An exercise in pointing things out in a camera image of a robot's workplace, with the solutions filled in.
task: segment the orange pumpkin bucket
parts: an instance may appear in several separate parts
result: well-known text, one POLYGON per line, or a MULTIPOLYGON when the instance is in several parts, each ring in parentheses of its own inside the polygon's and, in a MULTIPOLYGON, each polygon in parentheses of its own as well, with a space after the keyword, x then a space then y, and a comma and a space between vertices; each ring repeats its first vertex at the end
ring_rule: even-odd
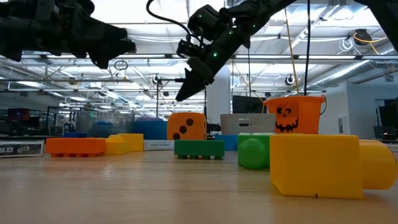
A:
POLYGON ((276 114, 276 133, 318 134, 325 96, 288 96, 267 100, 268 113, 276 114))

